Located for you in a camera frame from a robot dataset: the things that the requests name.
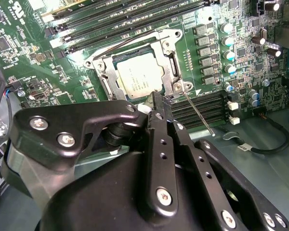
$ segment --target chip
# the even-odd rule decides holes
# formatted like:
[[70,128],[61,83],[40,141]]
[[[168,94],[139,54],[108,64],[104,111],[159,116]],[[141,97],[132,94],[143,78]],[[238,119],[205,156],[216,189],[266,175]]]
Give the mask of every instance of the chip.
[[205,37],[197,38],[196,41],[197,41],[197,44],[199,46],[208,45],[209,44],[209,37],[205,36]]
[[213,67],[208,67],[208,68],[202,69],[202,73],[205,76],[212,75],[214,73],[214,69]]
[[215,34],[210,34],[210,35],[208,35],[208,37],[209,37],[210,40],[211,39],[215,39]]
[[255,47],[255,52],[260,52],[261,51],[261,47]]
[[218,64],[214,64],[212,67],[213,67],[214,69],[216,69],[216,68],[219,68],[220,66],[219,66]]
[[195,33],[196,35],[203,35],[205,33],[207,33],[207,26],[206,25],[201,25],[201,26],[197,26],[195,27]]
[[262,70],[263,69],[263,64],[256,64],[255,65],[255,69],[256,69],[256,71]]
[[46,56],[45,56],[44,54],[42,54],[42,53],[37,54],[37,55],[35,56],[35,58],[36,58],[36,60],[37,60],[39,63],[44,62],[44,61],[46,60]]
[[244,95],[246,93],[246,88],[240,89],[240,94]]
[[218,58],[218,54],[213,54],[213,55],[211,56],[211,58],[212,58],[212,59],[217,59],[217,58]]
[[259,26],[260,25],[260,20],[259,18],[255,19],[252,21],[252,26]]
[[207,24],[207,28],[212,28],[212,27],[214,27],[214,23]]
[[237,7],[237,1],[236,0],[232,0],[229,2],[229,9],[232,10],[234,8]]
[[206,56],[206,55],[211,54],[211,49],[210,47],[205,47],[205,48],[199,49],[198,52],[200,56]]
[[278,70],[279,70],[279,64],[271,65],[271,71],[278,71]]
[[217,48],[217,45],[216,44],[212,44],[211,46],[210,46],[210,49],[211,50],[215,50]]
[[204,82],[205,85],[215,83],[215,78],[214,78],[214,76],[203,77],[202,80],[203,80],[203,82]]
[[163,89],[164,70],[152,53],[119,62],[117,69],[123,88],[130,99],[144,97]]
[[11,48],[9,43],[6,41],[5,37],[0,38],[0,51],[5,51]]
[[211,57],[200,60],[200,64],[201,64],[202,66],[211,65],[211,64],[212,64],[212,59],[211,59]]
[[244,56],[245,54],[246,54],[245,48],[240,49],[240,50],[237,51],[237,55],[238,56]]

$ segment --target capacitor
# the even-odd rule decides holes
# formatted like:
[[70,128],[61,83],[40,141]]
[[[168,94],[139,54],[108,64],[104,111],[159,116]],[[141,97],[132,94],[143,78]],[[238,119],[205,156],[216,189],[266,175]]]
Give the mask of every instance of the capacitor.
[[233,40],[232,37],[226,36],[226,37],[223,37],[222,39],[222,44],[224,46],[231,47],[234,43],[235,41]]
[[232,26],[232,24],[230,24],[230,23],[223,23],[223,24],[221,25],[220,30],[221,30],[223,33],[230,34],[230,33],[232,32],[232,30],[233,30],[233,26]]
[[249,96],[253,99],[253,100],[258,100],[259,99],[259,94],[256,92],[256,90],[251,89],[249,91]]
[[229,74],[233,74],[236,72],[236,67],[231,65],[231,64],[228,64],[225,66],[225,72],[229,73]]
[[231,92],[234,88],[231,86],[230,83],[226,82],[223,85],[223,88],[225,89],[226,92]]
[[273,12],[274,11],[278,11],[279,7],[280,7],[279,3],[276,3],[276,2],[267,3],[267,4],[264,5],[264,8],[265,8],[266,11],[273,11]]
[[229,61],[233,61],[235,59],[235,55],[232,51],[225,51],[223,57]]
[[252,105],[253,107],[258,107],[258,106],[260,105],[259,100],[250,99],[250,100],[249,100],[249,103],[250,103],[250,105]]
[[261,33],[262,38],[264,38],[265,40],[268,39],[268,31],[266,29],[264,29],[264,28],[261,29],[260,33]]
[[251,42],[255,43],[255,44],[263,45],[263,44],[265,44],[265,38],[252,37]]
[[268,87],[270,85],[270,81],[268,79],[265,79],[264,81],[262,81],[262,85],[264,87]]
[[269,48],[266,52],[267,52],[267,54],[274,56],[275,58],[277,58],[281,55],[281,51],[276,50],[276,49],[272,49],[272,48]]

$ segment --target black ram slot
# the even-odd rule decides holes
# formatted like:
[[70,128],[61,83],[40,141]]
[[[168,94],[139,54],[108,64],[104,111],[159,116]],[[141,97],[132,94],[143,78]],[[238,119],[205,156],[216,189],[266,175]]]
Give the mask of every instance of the black ram slot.
[[[193,98],[192,102],[196,105],[207,123],[220,120],[225,122],[229,119],[229,110],[226,106],[226,92],[224,90]],[[187,101],[175,103],[172,106],[173,118],[182,123],[187,129],[202,126],[199,116]]]
[[71,47],[66,48],[65,51],[59,51],[56,53],[56,55],[58,58],[64,58],[67,55],[72,54],[74,52],[81,51],[81,50],[86,49],[88,47],[97,45],[101,40],[104,40],[104,39],[113,39],[113,38],[116,38],[119,36],[124,36],[124,35],[126,35],[126,32],[139,31],[139,30],[142,31],[144,29],[146,29],[146,31],[148,31],[147,28],[149,26],[153,26],[153,23],[157,24],[157,23],[165,22],[174,16],[181,16],[183,14],[193,12],[196,9],[200,9],[200,8],[204,7],[205,5],[206,5],[205,2],[200,2],[200,3],[197,3],[196,5],[193,5],[191,8],[190,8],[190,6],[188,8],[184,8],[184,9],[182,9],[182,11],[179,11],[178,13],[172,12],[172,14],[170,14],[169,16],[162,14],[162,15],[159,15],[158,18],[152,17],[151,18],[152,20],[150,20],[150,22],[146,22],[146,21],[142,22],[140,24],[140,26],[139,26],[139,24],[135,23],[134,26],[138,26],[136,28],[135,27],[130,28],[129,26],[127,26],[126,28],[121,28],[117,31],[109,31],[108,33],[105,33],[105,34],[100,35],[100,36],[96,36],[96,37],[94,37],[94,38],[92,38],[92,39],[90,39],[84,43],[81,43],[78,46],[71,46]]

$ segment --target integrated circuit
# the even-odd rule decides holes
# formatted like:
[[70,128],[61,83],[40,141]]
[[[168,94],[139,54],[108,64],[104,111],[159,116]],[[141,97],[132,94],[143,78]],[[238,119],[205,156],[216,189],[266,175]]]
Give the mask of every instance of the integrated circuit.
[[205,33],[207,33],[208,29],[206,25],[200,25],[195,27],[195,34],[196,35],[203,35]]
[[0,51],[5,51],[7,49],[11,48],[5,37],[0,38]]
[[256,71],[260,71],[260,70],[262,70],[263,69],[263,64],[256,64],[255,65],[255,70]]
[[203,68],[201,71],[205,76],[212,75],[214,73],[213,67]]
[[204,46],[209,44],[209,37],[204,36],[196,39],[196,43],[198,46]]
[[198,52],[199,52],[199,55],[201,57],[203,57],[203,56],[210,55],[211,54],[211,49],[210,49],[210,47],[204,47],[204,48],[199,49]]
[[245,54],[246,54],[245,48],[240,49],[240,50],[237,51],[237,55],[238,55],[238,56],[244,56]]

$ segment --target green circuit board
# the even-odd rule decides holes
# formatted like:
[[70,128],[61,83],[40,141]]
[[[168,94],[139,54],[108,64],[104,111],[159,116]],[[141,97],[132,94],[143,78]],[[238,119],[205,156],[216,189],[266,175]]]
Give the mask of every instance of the green circuit board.
[[[96,71],[84,66],[88,57],[100,48],[140,32],[156,28],[180,29],[184,34],[176,43],[176,52],[183,80],[194,85],[189,92],[191,98],[221,91],[224,83],[229,82],[233,91],[239,93],[242,118],[252,116],[254,107],[248,103],[250,89],[259,93],[261,105],[268,110],[288,107],[289,98],[281,85],[281,75],[287,69],[287,50],[274,44],[274,27],[281,24],[282,11],[265,12],[261,17],[254,17],[251,16],[250,0],[225,1],[211,6],[202,2],[0,0],[0,66],[8,84],[21,82],[18,95],[23,107],[104,101],[107,96]],[[142,10],[142,7],[153,4],[159,5],[149,8],[148,12]],[[184,9],[191,5],[194,7],[189,11],[172,13],[175,8]],[[104,13],[94,16],[95,11]],[[110,21],[112,17],[128,11],[135,12],[128,23],[121,23],[128,20],[121,18]],[[146,23],[146,16],[156,17],[156,20]],[[220,31],[223,23],[233,25],[233,31],[228,35],[234,39],[231,47],[221,43],[226,36]],[[63,24],[68,25],[65,31],[51,36],[45,34],[47,28]],[[206,26],[205,33],[197,35],[195,28],[203,25]],[[252,37],[261,36],[262,29],[267,32],[266,44],[253,44]],[[210,48],[210,56],[214,57],[210,64],[210,75],[214,81],[208,84],[204,82],[200,65],[201,47],[196,44],[202,36],[209,37],[206,47]],[[52,40],[62,37],[69,40],[60,46],[51,44]],[[268,48],[280,49],[282,55],[278,58],[269,56],[266,53]],[[234,52],[234,61],[223,58],[226,50]],[[234,74],[225,72],[227,64],[236,67]],[[268,80],[270,85],[265,87],[264,80]],[[182,100],[184,98],[180,97],[174,102]]]

